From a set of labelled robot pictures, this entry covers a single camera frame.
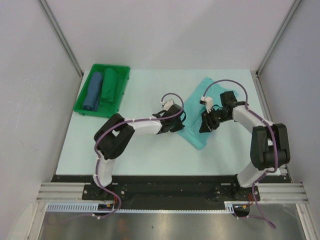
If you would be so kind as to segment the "teal t shirt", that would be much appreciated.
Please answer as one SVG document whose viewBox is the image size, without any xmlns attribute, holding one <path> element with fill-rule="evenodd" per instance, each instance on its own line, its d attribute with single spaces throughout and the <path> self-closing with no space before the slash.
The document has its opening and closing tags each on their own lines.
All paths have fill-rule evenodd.
<svg viewBox="0 0 320 240">
<path fill-rule="evenodd" d="M 228 91 L 227 88 L 222 87 L 218 83 L 214 84 L 206 91 L 212 82 L 213 80 L 211 78 L 205 77 L 184 102 L 184 112 L 186 113 L 186 119 L 183 122 L 184 128 L 177 132 L 179 136 L 197 150 L 202 150 L 207 145 L 208 138 L 211 135 L 209 132 L 199 132 L 202 124 L 201 114 L 206 109 L 200 104 L 203 93 L 206 93 L 207 97 L 211 97 L 214 104 L 221 106 L 220 94 Z"/>
</svg>

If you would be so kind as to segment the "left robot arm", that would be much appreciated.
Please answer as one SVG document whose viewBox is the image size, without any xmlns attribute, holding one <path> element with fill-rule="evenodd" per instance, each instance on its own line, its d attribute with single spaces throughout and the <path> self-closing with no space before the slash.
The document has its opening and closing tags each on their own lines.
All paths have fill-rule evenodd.
<svg viewBox="0 0 320 240">
<path fill-rule="evenodd" d="M 147 118 L 125 119 L 114 114 L 94 135 L 94 152 L 97 162 L 93 174 L 93 194 L 100 200 L 110 196 L 115 161 L 120 157 L 133 137 L 160 135 L 182 130 L 187 115 L 185 110 L 172 104 Z"/>
</svg>

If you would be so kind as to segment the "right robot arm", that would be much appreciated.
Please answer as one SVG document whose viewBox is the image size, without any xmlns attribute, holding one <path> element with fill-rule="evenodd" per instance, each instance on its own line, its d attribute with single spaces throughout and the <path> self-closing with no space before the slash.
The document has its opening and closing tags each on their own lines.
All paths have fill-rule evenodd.
<svg viewBox="0 0 320 240">
<path fill-rule="evenodd" d="M 199 103 L 205 106 L 201 113 L 199 133 L 215 131 L 221 123 L 234 121 L 251 134 L 250 162 L 231 183 L 230 194 L 242 201 L 268 173 L 274 173 L 291 159 L 287 127 L 273 123 L 253 112 L 246 101 L 238 101 L 233 91 L 220 94 L 221 107 L 215 109 L 213 99 L 202 96 Z"/>
</svg>

